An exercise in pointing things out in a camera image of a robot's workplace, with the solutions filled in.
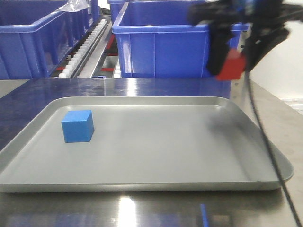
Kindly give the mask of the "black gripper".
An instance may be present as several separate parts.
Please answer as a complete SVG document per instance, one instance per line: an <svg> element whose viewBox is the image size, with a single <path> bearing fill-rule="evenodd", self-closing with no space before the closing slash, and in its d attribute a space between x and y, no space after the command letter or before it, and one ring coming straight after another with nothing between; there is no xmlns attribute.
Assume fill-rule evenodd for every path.
<svg viewBox="0 0 303 227"><path fill-rule="evenodd" d="M231 31L233 23L253 23L243 49L246 71L252 71L290 33L284 25L269 27L257 24L287 22L281 0L216 0L190 6L188 23L196 26L202 21L212 22L209 25L210 48L206 67L214 76L221 72L229 52L228 42L234 37Z"/></svg>

